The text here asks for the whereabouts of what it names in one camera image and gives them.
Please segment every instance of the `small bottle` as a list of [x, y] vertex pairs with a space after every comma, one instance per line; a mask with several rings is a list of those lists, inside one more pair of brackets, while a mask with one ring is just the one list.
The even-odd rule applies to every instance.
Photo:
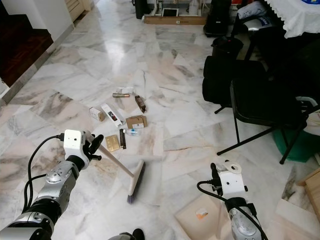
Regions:
[[136, 129], [134, 128], [130, 128], [130, 129], [124, 129], [123, 130], [124, 133], [130, 135], [130, 136], [139, 136], [140, 135], [140, 132], [137, 131]]
[[144, 114], [146, 111], [146, 105], [145, 105], [144, 101], [142, 101], [142, 99], [139, 95], [135, 96], [134, 98], [135, 98], [135, 102], [138, 104], [141, 112]]
[[114, 97], [114, 98], [129, 98], [130, 94], [128, 94], [128, 93], [123, 94], [123, 93], [114, 92], [114, 93], [112, 93], [112, 97]]

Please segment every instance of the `black cable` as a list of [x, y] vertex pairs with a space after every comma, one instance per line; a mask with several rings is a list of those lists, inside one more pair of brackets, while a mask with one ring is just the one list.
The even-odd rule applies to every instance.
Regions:
[[32, 178], [31, 178], [31, 163], [36, 155], [36, 153], [38, 152], [38, 150], [42, 147], [43, 144], [45, 144], [45, 142], [47, 142], [50, 139], [58, 139], [60, 137], [60, 135], [55, 135], [55, 136], [51, 136], [48, 137], [47, 139], [45, 139], [42, 143], [40, 143], [40, 145], [34, 150], [34, 152], [32, 153], [29, 163], [28, 163], [28, 181], [30, 181], [29, 183], [29, 189], [30, 189], [30, 197], [29, 197], [29, 202], [27, 203], [27, 206], [23, 206], [24, 209], [28, 209], [31, 206], [32, 203], [32, 199], [34, 197], [34, 188], [32, 185]]
[[28, 208], [27, 208], [27, 199], [28, 199], [28, 186], [29, 184], [35, 180], [35, 179], [39, 179], [39, 178], [43, 178], [45, 177], [47, 174], [42, 174], [42, 175], [38, 175], [38, 176], [34, 176], [33, 178], [31, 178], [31, 180], [28, 180], [24, 186], [24, 191], [23, 191], [23, 196], [24, 196], [24, 205], [23, 205], [23, 209], [22, 209], [22, 214], [24, 213], [24, 211], [26, 211]]
[[244, 210], [242, 210], [240, 207], [238, 207], [238, 206], [232, 204], [231, 202], [229, 202], [228, 199], [226, 199], [226, 198], [224, 198], [224, 197], [222, 197], [222, 196], [219, 196], [219, 195], [217, 195], [217, 194], [214, 194], [214, 193], [212, 193], [212, 192], [209, 192], [209, 191], [206, 191], [206, 190], [202, 189], [202, 188], [200, 187], [200, 185], [202, 185], [202, 184], [210, 184], [210, 181], [200, 181], [200, 182], [197, 183], [196, 187], [199, 189], [200, 192], [203, 192], [204, 194], [207, 194], [207, 195], [209, 195], [209, 196], [212, 196], [212, 197], [215, 197], [215, 198], [217, 198], [217, 199], [220, 199], [220, 200], [222, 200], [222, 201], [224, 201], [224, 202], [227, 202], [227, 203], [230, 204], [232, 207], [234, 207], [235, 209], [237, 209], [240, 213], [242, 213], [243, 215], [245, 215], [245, 216], [258, 228], [258, 230], [260, 231], [260, 233], [261, 233], [261, 235], [262, 235], [262, 238], [263, 238], [264, 240], [268, 240], [267, 235], [265, 234], [265, 232], [263, 231], [263, 229], [261, 228], [261, 226], [260, 226], [248, 213], [246, 213], [246, 212], [245, 212]]

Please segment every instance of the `lace tablecloth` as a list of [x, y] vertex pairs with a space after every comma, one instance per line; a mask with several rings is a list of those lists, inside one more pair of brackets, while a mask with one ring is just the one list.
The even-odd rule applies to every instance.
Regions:
[[301, 0], [265, 0], [284, 21], [286, 38], [307, 33], [320, 33], [320, 4], [307, 4]]

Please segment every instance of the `cardboard box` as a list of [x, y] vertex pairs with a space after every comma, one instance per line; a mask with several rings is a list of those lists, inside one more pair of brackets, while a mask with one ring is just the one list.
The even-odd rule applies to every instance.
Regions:
[[145, 16], [145, 24], [205, 25], [206, 16]]
[[141, 129], [148, 126], [147, 118], [143, 115], [131, 116], [125, 119], [128, 129]]
[[187, 235], [185, 239], [232, 239], [231, 221], [227, 209], [216, 198], [203, 194], [174, 216]]
[[99, 120], [100, 122], [102, 122], [104, 119], [105, 119], [105, 115], [102, 111], [94, 108], [94, 107], [91, 107], [90, 109], [90, 114], [91, 116], [94, 118], [94, 119], [97, 119]]
[[111, 104], [102, 104], [101, 108], [116, 127], [126, 123], [124, 117], [121, 116], [120, 113]]

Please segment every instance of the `small box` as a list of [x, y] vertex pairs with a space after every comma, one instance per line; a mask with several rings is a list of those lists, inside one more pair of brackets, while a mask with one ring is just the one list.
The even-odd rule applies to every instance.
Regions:
[[105, 138], [105, 142], [106, 149], [108, 149], [109, 152], [113, 152], [120, 149], [117, 135], [107, 136]]
[[121, 116], [120, 113], [111, 104], [102, 104], [101, 108], [116, 127], [126, 123], [124, 117]]
[[125, 119], [128, 129], [142, 129], [148, 126], [147, 118], [143, 115], [131, 116]]
[[94, 108], [94, 107], [91, 107], [90, 109], [90, 114], [91, 116], [94, 118], [94, 119], [97, 119], [99, 120], [100, 122], [102, 122], [104, 119], [105, 119], [105, 115], [102, 111]]

